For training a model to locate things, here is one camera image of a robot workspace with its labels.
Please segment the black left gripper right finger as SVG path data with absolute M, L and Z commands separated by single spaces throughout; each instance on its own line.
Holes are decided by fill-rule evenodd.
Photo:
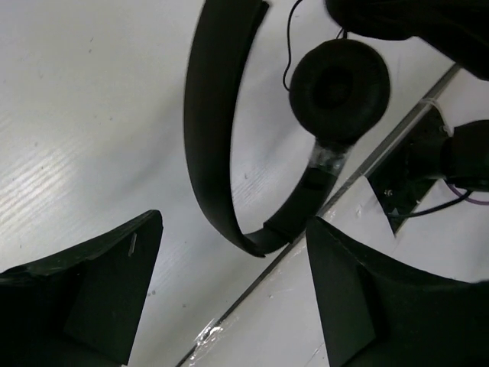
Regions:
M 488 283 L 444 278 L 320 218 L 307 252 L 331 366 L 486 366 Z

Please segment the black headphones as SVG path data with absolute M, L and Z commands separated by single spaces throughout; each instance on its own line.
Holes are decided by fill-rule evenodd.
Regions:
M 290 107 L 316 141 L 299 183 L 263 226 L 242 232 L 231 186 L 232 129 L 248 55 L 266 1 L 207 1 L 186 71 L 183 135 L 189 178 L 202 213 L 228 241 L 255 257 L 294 242 L 316 215 L 347 157 L 383 117 L 390 76 L 370 45 L 340 37 L 309 51 L 291 70 Z

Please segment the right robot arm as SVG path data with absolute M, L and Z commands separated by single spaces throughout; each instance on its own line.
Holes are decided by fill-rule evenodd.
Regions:
M 384 41 L 418 37 L 479 80 L 488 80 L 486 1 L 327 1 L 346 31 Z M 488 121 L 457 127 L 441 147 L 438 176 L 466 190 L 488 190 Z

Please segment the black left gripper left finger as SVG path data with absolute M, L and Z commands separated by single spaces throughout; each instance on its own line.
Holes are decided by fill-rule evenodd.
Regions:
M 128 364 L 163 234 L 149 210 L 1 274 L 3 366 Z

